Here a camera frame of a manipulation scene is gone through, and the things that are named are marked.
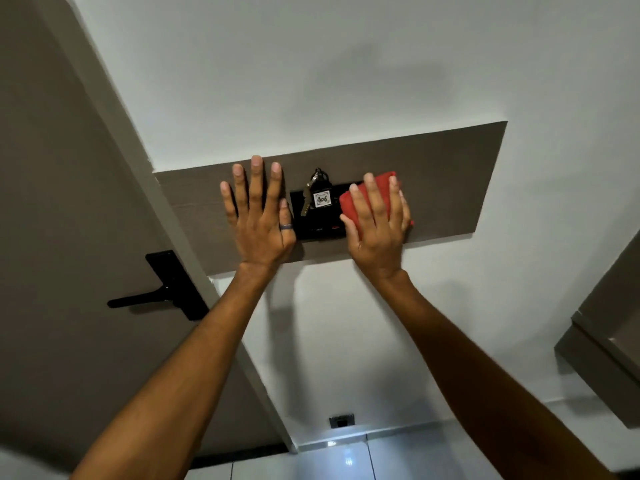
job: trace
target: floor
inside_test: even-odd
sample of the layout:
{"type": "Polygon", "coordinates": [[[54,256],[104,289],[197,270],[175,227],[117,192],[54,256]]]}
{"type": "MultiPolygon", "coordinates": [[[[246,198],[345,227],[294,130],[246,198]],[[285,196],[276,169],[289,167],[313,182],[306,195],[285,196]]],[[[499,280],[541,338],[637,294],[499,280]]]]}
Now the floor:
{"type": "MultiPolygon", "coordinates": [[[[549,408],[612,471],[640,467],[640,430],[597,400],[549,408]]],[[[453,421],[368,441],[191,470],[188,480],[500,480],[453,421]]]]}

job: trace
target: door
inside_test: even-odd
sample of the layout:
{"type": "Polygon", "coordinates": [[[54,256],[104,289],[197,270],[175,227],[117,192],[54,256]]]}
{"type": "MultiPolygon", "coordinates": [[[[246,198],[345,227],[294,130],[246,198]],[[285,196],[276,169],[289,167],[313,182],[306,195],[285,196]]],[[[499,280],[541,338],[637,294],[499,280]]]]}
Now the door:
{"type": "MultiPolygon", "coordinates": [[[[36,8],[0,18],[0,443],[70,469],[194,324],[106,306],[174,246],[36,8]]],[[[272,419],[235,364],[200,453],[281,443],[272,419]]]]}

